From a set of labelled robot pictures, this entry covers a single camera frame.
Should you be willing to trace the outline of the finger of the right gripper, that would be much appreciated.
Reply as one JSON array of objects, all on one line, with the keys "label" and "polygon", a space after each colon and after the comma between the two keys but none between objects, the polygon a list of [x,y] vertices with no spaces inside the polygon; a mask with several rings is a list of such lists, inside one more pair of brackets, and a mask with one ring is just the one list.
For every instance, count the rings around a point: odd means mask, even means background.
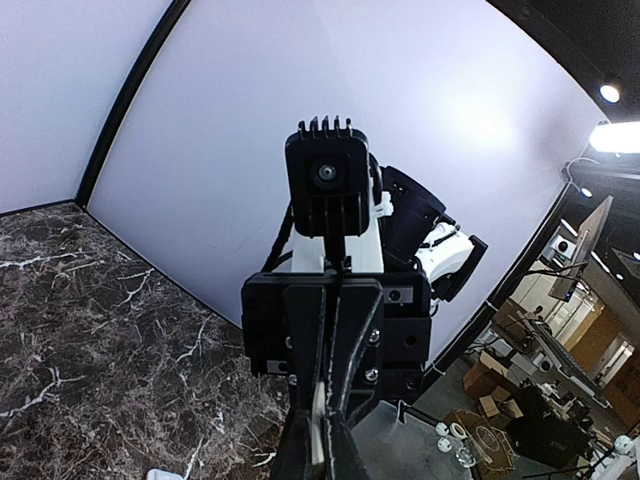
[{"label": "finger of the right gripper", "polygon": [[289,387],[291,406],[309,415],[323,415],[327,285],[294,284],[283,292],[290,338]]},{"label": "finger of the right gripper", "polygon": [[378,401],[377,382],[364,373],[381,362],[365,358],[369,339],[383,319],[381,284],[374,278],[350,277],[337,288],[328,347],[327,410],[340,412],[355,425]]}]

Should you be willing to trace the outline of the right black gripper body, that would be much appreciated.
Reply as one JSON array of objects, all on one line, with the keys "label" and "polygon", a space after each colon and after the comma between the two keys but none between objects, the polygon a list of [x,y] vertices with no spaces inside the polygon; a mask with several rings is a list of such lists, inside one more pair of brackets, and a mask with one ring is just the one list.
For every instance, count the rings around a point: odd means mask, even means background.
[{"label": "right black gripper body", "polygon": [[383,291],[383,319],[371,333],[365,356],[380,361],[381,367],[366,371],[365,378],[377,382],[381,400],[417,399],[423,391],[432,326],[430,287],[418,272],[253,275],[241,290],[244,347],[252,373],[289,376],[291,345],[283,299],[287,287],[307,282],[327,285],[325,334],[331,334],[337,288],[350,277],[374,278]]}]

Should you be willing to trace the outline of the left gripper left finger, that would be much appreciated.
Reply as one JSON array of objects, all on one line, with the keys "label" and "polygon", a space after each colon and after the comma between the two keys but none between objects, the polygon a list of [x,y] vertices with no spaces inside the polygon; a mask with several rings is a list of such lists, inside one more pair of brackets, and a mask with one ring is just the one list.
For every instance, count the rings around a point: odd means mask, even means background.
[{"label": "left gripper left finger", "polygon": [[270,478],[312,480],[320,478],[320,466],[312,463],[311,408],[289,409]]}]

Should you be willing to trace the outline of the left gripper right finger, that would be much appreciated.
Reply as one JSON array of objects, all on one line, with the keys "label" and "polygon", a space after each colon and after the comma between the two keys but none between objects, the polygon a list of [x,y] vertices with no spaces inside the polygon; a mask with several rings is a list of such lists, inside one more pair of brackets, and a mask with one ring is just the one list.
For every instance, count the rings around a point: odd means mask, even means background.
[{"label": "left gripper right finger", "polygon": [[325,478],[369,480],[351,431],[340,412],[329,410],[322,419]]}]

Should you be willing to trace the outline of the grey battery cover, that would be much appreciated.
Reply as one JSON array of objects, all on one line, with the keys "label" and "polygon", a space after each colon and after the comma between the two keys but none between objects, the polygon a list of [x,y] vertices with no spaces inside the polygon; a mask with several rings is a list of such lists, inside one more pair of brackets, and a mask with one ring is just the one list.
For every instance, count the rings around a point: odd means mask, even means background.
[{"label": "grey battery cover", "polygon": [[317,472],[326,469],[325,434],[323,422],[326,416],[326,382],[319,381],[314,389],[310,416],[311,464]]}]

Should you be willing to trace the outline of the white remote control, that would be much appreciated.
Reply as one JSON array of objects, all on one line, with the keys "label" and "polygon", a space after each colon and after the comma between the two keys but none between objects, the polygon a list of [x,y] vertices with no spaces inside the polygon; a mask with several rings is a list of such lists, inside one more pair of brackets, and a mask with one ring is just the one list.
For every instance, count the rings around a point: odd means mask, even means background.
[{"label": "white remote control", "polygon": [[168,472],[162,469],[150,469],[145,477],[146,480],[183,480],[179,474]]}]

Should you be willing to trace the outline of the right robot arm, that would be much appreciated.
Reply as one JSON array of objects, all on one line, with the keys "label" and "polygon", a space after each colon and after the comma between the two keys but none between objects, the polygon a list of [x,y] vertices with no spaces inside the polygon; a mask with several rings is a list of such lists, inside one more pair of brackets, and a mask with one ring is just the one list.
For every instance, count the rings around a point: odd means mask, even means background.
[{"label": "right robot arm", "polygon": [[322,384],[352,422],[380,401],[411,403],[425,391],[433,316],[487,249],[395,168],[373,176],[372,193],[368,230],[345,239],[341,270],[323,240],[299,234],[287,215],[262,271],[241,291],[253,375],[287,378],[299,409]]}]

